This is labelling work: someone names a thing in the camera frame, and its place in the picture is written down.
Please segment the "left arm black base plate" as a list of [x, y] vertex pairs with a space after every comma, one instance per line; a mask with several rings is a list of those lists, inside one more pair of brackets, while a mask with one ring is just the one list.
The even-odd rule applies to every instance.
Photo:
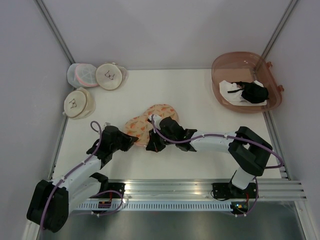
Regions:
[[94, 198], [98, 199], [120, 199], [125, 193], [124, 182], [102, 183], [98, 194]]

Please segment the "orange floral mesh laundry bag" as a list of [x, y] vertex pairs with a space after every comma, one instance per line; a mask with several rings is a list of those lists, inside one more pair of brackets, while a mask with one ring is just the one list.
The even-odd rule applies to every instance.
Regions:
[[138, 140], [134, 143], [139, 147], [146, 147], [149, 142], [149, 131], [153, 128], [148, 122], [150, 115], [158, 115], [162, 119], [171, 117], [175, 121], [179, 121], [178, 113], [168, 104], [155, 104], [150, 106], [144, 113], [133, 117], [125, 125], [123, 132], [132, 137], [137, 137]]

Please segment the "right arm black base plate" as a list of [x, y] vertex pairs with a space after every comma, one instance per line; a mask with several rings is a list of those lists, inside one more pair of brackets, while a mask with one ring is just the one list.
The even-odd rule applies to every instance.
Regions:
[[211, 195], [214, 199], [226, 201], [231, 199], [254, 199], [257, 196], [257, 185], [253, 182], [245, 189], [239, 189], [227, 182], [212, 183]]

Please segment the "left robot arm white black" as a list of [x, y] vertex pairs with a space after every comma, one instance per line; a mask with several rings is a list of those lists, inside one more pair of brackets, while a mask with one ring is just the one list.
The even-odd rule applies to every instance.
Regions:
[[66, 223], [70, 213], [92, 196], [104, 198], [109, 193], [109, 179], [99, 171], [116, 151], [127, 152], [138, 137], [116, 126], [99, 129], [99, 138], [86, 152], [87, 157], [65, 175], [37, 183], [26, 218], [53, 233]]

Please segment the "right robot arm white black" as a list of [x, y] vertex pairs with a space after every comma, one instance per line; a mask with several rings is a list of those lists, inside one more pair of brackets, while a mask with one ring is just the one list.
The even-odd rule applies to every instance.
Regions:
[[168, 145], [175, 145], [184, 152], [221, 152], [230, 154], [238, 164], [228, 184], [228, 192], [235, 198], [241, 197], [251, 181], [263, 175], [272, 146], [246, 126], [227, 133], [203, 132], [183, 128], [171, 117], [150, 115], [147, 151], [160, 152]]

